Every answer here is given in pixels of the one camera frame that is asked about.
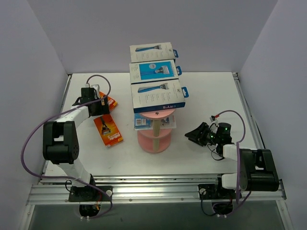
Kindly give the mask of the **blue Harry's razor box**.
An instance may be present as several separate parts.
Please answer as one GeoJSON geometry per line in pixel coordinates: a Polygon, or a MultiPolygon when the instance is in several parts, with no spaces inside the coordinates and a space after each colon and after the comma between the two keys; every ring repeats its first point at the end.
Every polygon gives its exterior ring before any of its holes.
{"type": "Polygon", "coordinates": [[[175,60],[178,52],[170,42],[130,46],[131,63],[175,60]]]}
{"type": "Polygon", "coordinates": [[[131,84],[178,79],[182,74],[181,67],[172,59],[130,63],[129,70],[131,84]]]}

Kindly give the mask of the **orange Gillette Fusion box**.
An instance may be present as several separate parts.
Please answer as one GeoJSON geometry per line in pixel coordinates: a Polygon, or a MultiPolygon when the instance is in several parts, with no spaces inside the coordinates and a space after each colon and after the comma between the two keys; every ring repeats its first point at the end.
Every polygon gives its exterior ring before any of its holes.
{"type": "Polygon", "coordinates": [[[102,115],[94,119],[95,126],[107,148],[123,141],[123,137],[111,114],[102,115]]]}

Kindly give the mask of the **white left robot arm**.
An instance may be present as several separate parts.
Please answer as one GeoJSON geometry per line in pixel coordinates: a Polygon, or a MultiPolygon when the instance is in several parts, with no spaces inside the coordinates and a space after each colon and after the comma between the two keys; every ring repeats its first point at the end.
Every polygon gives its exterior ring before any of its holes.
{"type": "Polygon", "coordinates": [[[91,201],[96,197],[93,176],[79,160],[78,126],[94,116],[109,114],[108,99],[100,96],[98,84],[81,88],[81,96],[72,104],[70,110],[55,121],[43,125],[43,156],[45,160],[60,167],[80,188],[80,196],[91,201]]]}

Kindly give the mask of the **blister razor pack blue card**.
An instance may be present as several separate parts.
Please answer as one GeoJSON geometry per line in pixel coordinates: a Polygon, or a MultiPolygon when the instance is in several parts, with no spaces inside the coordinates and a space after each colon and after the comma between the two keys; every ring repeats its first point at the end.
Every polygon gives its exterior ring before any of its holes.
{"type": "Polygon", "coordinates": [[[140,114],[134,114],[134,129],[135,130],[151,130],[152,120],[145,118],[140,114]]]}

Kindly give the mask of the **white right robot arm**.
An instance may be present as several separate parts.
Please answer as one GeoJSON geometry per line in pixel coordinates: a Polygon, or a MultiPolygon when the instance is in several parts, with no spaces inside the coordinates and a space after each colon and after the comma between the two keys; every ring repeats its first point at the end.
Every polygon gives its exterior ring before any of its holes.
{"type": "Polygon", "coordinates": [[[236,173],[221,174],[215,184],[203,188],[206,198],[228,199],[242,191],[276,192],[279,178],[269,149],[246,149],[232,141],[231,125],[203,122],[195,130],[185,134],[188,140],[199,146],[214,146],[221,160],[232,160],[238,165],[236,173]]]}

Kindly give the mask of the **clear blister razor pack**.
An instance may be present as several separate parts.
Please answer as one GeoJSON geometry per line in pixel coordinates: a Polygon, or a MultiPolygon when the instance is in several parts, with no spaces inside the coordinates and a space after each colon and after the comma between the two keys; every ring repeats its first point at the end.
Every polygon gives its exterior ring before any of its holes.
{"type": "Polygon", "coordinates": [[[161,120],[161,129],[175,129],[177,127],[175,116],[169,116],[161,120]]]}

